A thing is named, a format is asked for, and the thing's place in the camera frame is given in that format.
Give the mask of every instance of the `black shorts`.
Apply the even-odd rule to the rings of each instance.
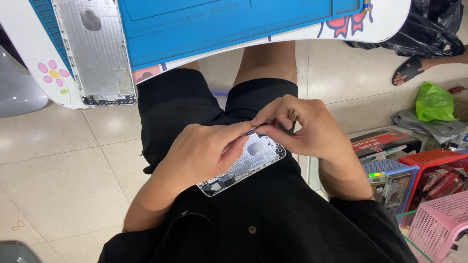
[[[173,69],[137,85],[143,156],[152,174],[174,140],[189,124],[230,125],[252,120],[259,110],[286,94],[298,96],[296,84],[282,79],[256,79],[229,91],[223,111],[201,72]]]

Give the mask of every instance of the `person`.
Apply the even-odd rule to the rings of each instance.
[[[245,48],[224,111],[197,62],[139,84],[152,175],[99,262],[417,262],[324,103],[297,98],[296,70],[294,42]],[[302,126],[295,133],[293,109]],[[257,132],[286,157],[207,197],[195,184],[225,173],[242,155],[247,137],[239,136],[264,121],[273,125]],[[320,158],[329,202],[291,153]]]
[[[397,68],[393,74],[392,83],[394,86],[400,86],[434,66],[452,63],[468,64],[468,52],[447,58],[411,57]]]

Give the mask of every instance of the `green plastic bag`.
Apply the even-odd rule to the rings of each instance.
[[[453,96],[430,82],[419,87],[416,95],[416,114],[422,121],[454,121]]]

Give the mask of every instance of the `shirt button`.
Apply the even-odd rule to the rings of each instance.
[[[256,232],[257,232],[257,229],[255,228],[255,226],[249,227],[249,233],[255,234]]]

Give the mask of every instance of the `black plastic bag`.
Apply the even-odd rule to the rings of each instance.
[[[391,38],[380,43],[346,43],[366,50],[383,47],[398,51],[399,56],[442,58],[465,52],[455,35],[463,16],[461,0],[413,0],[406,22]]]

